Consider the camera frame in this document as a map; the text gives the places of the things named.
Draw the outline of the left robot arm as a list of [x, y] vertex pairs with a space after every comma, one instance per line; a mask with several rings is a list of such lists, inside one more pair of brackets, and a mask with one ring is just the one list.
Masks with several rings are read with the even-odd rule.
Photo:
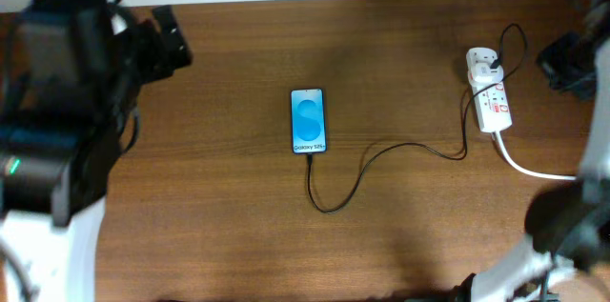
[[109, 176], [138, 139], [138, 94], [193, 56], [169, 6], [138, 21], [109, 0], [31, 0], [16, 36], [30, 66], [2, 79], [7, 298], [92, 301]]

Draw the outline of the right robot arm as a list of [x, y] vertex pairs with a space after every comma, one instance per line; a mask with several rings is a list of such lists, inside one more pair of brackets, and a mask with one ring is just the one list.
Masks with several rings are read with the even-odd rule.
[[609, 260], [609, 0], [591, 0], [586, 31], [556, 42], [550, 72], [595, 78], [595, 107], [576, 178], [542, 191], [525, 216], [525, 235], [491, 269], [473, 273], [450, 301], [554, 301], [552, 286]]

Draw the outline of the blue Samsung Galaxy smartphone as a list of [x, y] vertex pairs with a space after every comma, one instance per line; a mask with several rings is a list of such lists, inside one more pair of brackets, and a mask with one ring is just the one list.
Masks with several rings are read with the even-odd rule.
[[294, 90], [290, 93], [290, 101], [293, 153], [325, 152], [327, 134], [323, 90]]

